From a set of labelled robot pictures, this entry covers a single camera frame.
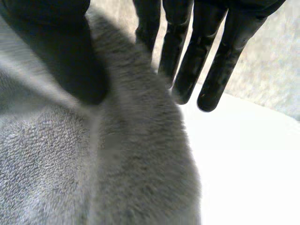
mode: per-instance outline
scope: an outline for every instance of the gloved hand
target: gloved hand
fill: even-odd
[[[146,0],[140,0],[140,2],[144,4],[147,3]],[[174,16],[182,17],[182,15],[190,13],[189,7],[181,7],[180,10],[184,13],[176,14],[175,11],[178,11],[179,2],[181,1],[174,0],[172,4],[164,4],[168,30],[165,36],[158,73],[163,74],[161,72],[164,72],[168,77],[168,88],[171,87],[175,77],[185,40],[185,36],[181,39],[178,38],[178,34],[181,32],[180,29],[174,29],[170,35],[170,19],[174,20]],[[195,0],[192,37],[172,89],[172,94],[177,97],[177,103],[186,104],[189,101],[219,26],[227,12],[228,15],[226,17],[221,43],[197,100],[198,107],[206,112],[211,112],[217,107],[239,56],[248,40],[264,24],[267,17],[274,13],[284,2],[285,0]],[[154,17],[156,21],[159,22],[159,14],[157,13],[148,15],[143,20],[141,19],[143,18],[144,10],[148,9],[150,4],[148,4],[148,7],[146,5],[142,7],[141,4],[136,4],[135,7],[137,12],[139,12],[140,30],[142,30],[141,27],[143,27],[143,23],[148,23]],[[155,33],[149,36],[151,37],[153,45],[157,31],[158,28],[155,30]]]

